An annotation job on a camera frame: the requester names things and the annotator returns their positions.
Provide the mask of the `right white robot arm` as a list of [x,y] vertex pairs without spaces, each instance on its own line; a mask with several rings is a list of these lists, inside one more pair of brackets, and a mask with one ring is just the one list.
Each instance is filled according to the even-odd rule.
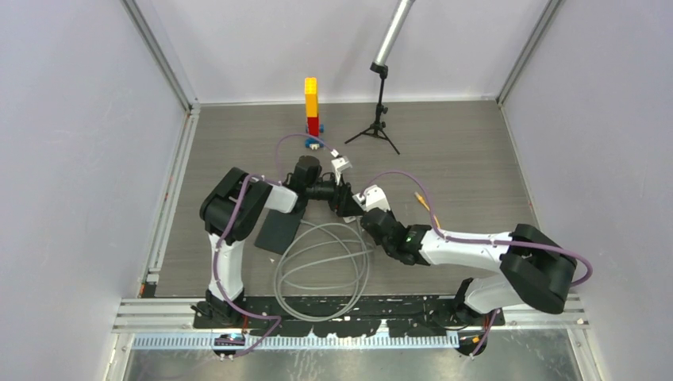
[[404,226],[390,211],[367,211],[360,224],[375,244],[405,265],[458,265],[491,271],[467,278],[450,301],[449,311],[462,325],[506,306],[526,304],[546,314],[561,314],[576,259],[537,228],[519,224],[496,234],[435,231],[430,225]]

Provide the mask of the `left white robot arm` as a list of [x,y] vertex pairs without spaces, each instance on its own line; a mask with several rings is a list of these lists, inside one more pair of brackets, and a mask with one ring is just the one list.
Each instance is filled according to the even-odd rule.
[[351,166],[345,156],[337,155],[331,161],[332,170],[324,173],[318,158],[301,156],[281,183],[232,167],[199,210],[211,243],[212,269],[206,299],[198,311],[226,329],[242,322],[244,242],[264,210],[268,214],[255,245],[275,253],[289,248],[312,200],[327,202],[338,217],[362,215],[363,209],[343,176]]

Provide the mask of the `dark grey foam pad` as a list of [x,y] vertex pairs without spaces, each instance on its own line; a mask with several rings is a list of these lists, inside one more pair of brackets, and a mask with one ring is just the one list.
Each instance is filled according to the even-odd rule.
[[257,248],[282,255],[294,241],[305,208],[288,214],[270,210],[254,242]]

